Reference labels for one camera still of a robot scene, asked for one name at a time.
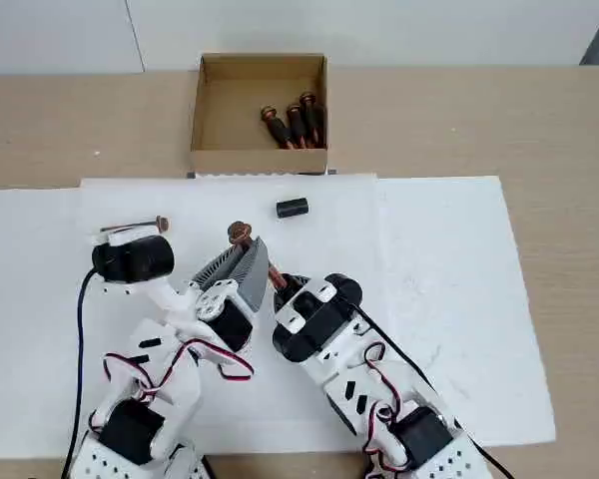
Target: open cardboard box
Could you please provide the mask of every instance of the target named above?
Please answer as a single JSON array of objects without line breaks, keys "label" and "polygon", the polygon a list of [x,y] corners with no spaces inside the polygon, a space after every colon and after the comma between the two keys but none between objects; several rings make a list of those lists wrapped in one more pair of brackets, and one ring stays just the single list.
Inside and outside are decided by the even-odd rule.
[{"label": "open cardboard box", "polygon": [[326,109],[324,55],[203,55],[191,144],[194,172],[324,173],[326,149],[281,150],[260,117],[262,107],[273,105],[288,124],[287,106],[305,91]]}]

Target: white paper sheet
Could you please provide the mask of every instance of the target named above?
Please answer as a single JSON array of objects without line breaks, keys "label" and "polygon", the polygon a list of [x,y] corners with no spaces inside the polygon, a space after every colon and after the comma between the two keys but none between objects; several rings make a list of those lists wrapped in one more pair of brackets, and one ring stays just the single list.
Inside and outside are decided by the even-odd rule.
[{"label": "white paper sheet", "polygon": [[515,239],[496,177],[377,185],[399,343],[483,445],[555,438]]},{"label": "white paper sheet", "polygon": [[[57,195],[0,192],[0,263],[8,264],[0,268],[0,291],[8,290],[18,278],[24,278],[27,287],[26,296],[11,301],[6,309],[2,306],[4,299],[0,299],[0,364],[6,370],[16,370],[15,374],[0,375],[0,421],[4,417],[14,419],[6,428],[0,422],[0,457],[51,456],[65,451],[75,394],[75,300],[90,259],[86,230],[91,229],[85,229],[85,225],[98,228],[156,214],[167,216],[172,224],[168,237],[177,263],[172,284],[177,285],[227,247],[227,226],[243,219],[253,224],[255,235],[263,236],[272,260],[282,269],[308,275],[346,269],[351,276],[361,278],[373,314],[387,318],[381,297],[380,251],[376,248],[373,177],[279,177],[261,186],[251,184],[249,190],[253,192],[246,196],[231,182],[222,184],[225,186],[188,181],[170,185],[166,191],[153,186],[148,192],[144,187],[85,188],[77,194],[77,201],[75,192],[68,191]],[[276,201],[298,196],[308,197],[310,215],[277,219]],[[45,211],[52,213],[43,226],[38,226],[33,219]],[[341,247],[357,222],[368,227],[355,234],[359,250],[367,251],[364,255]],[[9,230],[12,224],[21,227],[16,235],[5,239],[5,232],[13,230]],[[13,262],[12,250],[17,251]],[[23,259],[32,251],[36,251],[35,268]],[[140,295],[103,294],[98,287],[91,288],[84,310],[87,350],[83,424],[104,391],[102,353],[124,344],[140,318],[159,314]],[[261,317],[253,347],[246,353],[257,370],[252,381],[226,383],[214,368],[203,368],[205,403],[194,427],[199,432],[196,438],[200,449],[219,453],[355,448],[357,441],[332,413],[320,391],[299,368],[277,354],[271,340],[273,328],[272,317]],[[4,338],[20,329],[26,336],[4,349]],[[36,354],[23,354],[24,359],[12,354],[14,348],[26,350],[32,339],[41,340],[45,347],[36,348]],[[54,344],[60,344],[57,350],[51,347]],[[40,375],[49,367],[52,382],[40,382]],[[16,398],[21,390],[28,398],[23,403]],[[1,407],[16,403],[16,411],[31,419],[16,420]],[[40,410],[54,412],[41,418]]]},{"label": "white paper sheet", "polygon": [[[94,181],[85,182],[82,192],[0,192],[0,457],[65,452],[75,394],[75,300],[90,267],[84,232],[102,222],[157,214],[173,224],[173,284],[223,249],[231,221],[250,221],[282,269],[347,273],[361,282],[367,312],[392,330],[384,312],[390,308],[400,321],[396,331],[401,331],[402,345],[427,368],[468,430],[485,445],[554,437],[514,238],[496,179],[413,180],[401,186],[379,182],[391,266],[383,274],[373,177],[275,178],[215,179],[214,184],[206,179]],[[218,189],[218,182],[228,186]],[[331,183],[314,193],[313,183],[323,182]],[[298,196],[308,197],[308,216],[275,218],[276,201]],[[346,212],[354,212],[354,218]],[[348,246],[349,231],[355,248]],[[382,299],[385,276],[388,302]],[[158,314],[139,295],[105,295],[96,285],[90,289],[82,424],[106,387],[102,354],[123,344],[139,318]],[[263,319],[256,347],[248,353],[258,369],[253,383],[224,383],[212,368],[204,369],[206,404],[194,428],[202,450],[356,448],[357,441],[300,369],[277,355],[272,329],[273,322]]]}]

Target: black cylinder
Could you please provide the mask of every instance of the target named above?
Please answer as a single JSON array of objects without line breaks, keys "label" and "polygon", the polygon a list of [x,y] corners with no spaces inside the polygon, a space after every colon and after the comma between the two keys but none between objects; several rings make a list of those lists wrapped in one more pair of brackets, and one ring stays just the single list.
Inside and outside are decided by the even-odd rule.
[{"label": "black cylinder", "polygon": [[308,213],[308,201],[306,198],[297,198],[287,202],[278,202],[276,205],[278,218],[296,217]]},{"label": "black cylinder", "polygon": [[163,237],[135,239],[119,246],[107,242],[93,248],[91,260],[106,281],[132,283],[166,276],[173,272],[175,257]]}]

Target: table surface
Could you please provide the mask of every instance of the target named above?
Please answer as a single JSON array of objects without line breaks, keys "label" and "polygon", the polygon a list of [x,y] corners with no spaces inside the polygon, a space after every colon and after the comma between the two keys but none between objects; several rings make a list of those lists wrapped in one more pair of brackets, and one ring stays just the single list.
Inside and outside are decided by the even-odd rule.
[{"label": "table surface", "polygon": [[[0,188],[190,169],[197,74],[0,77]],[[331,68],[329,166],[382,176],[498,175],[557,424],[494,449],[517,477],[599,477],[599,67]],[[359,454],[213,457],[220,479],[356,478]],[[0,479],[58,460],[0,461]]]}]

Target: bolt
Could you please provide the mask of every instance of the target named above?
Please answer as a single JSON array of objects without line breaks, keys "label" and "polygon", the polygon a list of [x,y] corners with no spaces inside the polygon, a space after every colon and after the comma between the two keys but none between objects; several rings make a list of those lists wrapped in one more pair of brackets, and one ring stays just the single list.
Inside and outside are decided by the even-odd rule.
[{"label": "bolt", "polygon": [[306,121],[306,126],[310,132],[310,137],[315,147],[319,146],[319,129],[317,126],[317,115],[315,113],[316,96],[312,92],[304,92],[299,97],[299,102],[303,106],[303,115]]},{"label": "bolt", "polygon": [[169,229],[169,219],[161,216],[156,216],[152,222],[141,222],[141,223],[129,223],[128,225],[116,225],[114,227],[100,228],[100,232],[110,232],[112,230],[121,230],[122,228],[134,228],[134,227],[152,227],[158,228],[158,232],[164,233]]},{"label": "bolt", "polygon": [[308,134],[308,130],[303,122],[303,118],[301,117],[301,106],[297,103],[289,105],[287,108],[287,116],[289,117],[291,133],[293,134],[296,144],[298,144],[301,149],[307,148],[306,136]]},{"label": "bolt", "polygon": [[296,147],[291,138],[291,131],[282,120],[277,117],[278,111],[272,106],[263,107],[260,111],[262,121],[267,124],[271,136],[278,142],[280,148],[294,150]]},{"label": "bolt", "polygon": [[[253,244],[251,238],[251,225],[244,222],[234,222],[229,226],[229,243],[240,245],[244,250],[249,249]],[[278,269],[269,261],[269,279],[277,290],[285,289],[289,284],[284,279]]]}]

